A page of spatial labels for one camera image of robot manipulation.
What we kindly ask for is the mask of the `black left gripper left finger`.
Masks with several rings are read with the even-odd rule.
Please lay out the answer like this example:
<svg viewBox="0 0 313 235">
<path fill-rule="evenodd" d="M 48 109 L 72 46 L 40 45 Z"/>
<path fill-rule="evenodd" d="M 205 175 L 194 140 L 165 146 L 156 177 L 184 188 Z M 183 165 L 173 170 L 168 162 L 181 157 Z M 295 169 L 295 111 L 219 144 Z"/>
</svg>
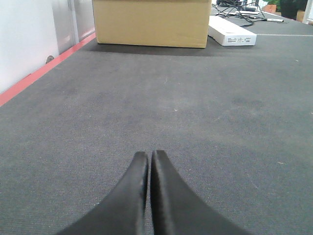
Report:
<svg viewBox="0 0 313 235">
<path fill-rule="evenodd" d="M 136 152 L 110 193 L 91 211 L 59 235 L 143 235 L 147 195 L 148 155 Z"/>
</svg>

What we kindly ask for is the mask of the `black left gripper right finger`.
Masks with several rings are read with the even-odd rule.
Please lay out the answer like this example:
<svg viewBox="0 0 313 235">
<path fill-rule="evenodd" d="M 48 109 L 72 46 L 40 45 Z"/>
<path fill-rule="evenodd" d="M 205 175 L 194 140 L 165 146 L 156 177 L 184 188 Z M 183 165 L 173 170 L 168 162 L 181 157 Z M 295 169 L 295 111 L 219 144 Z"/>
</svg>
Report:
<svg viewBox="0 0 313 235">
<path fill-rule="evenodd" d="M 151 161 L 150 197 L 156 235 L 247 235 L 209 207 L 184 182 L 164 150 Z"/>
</svg>

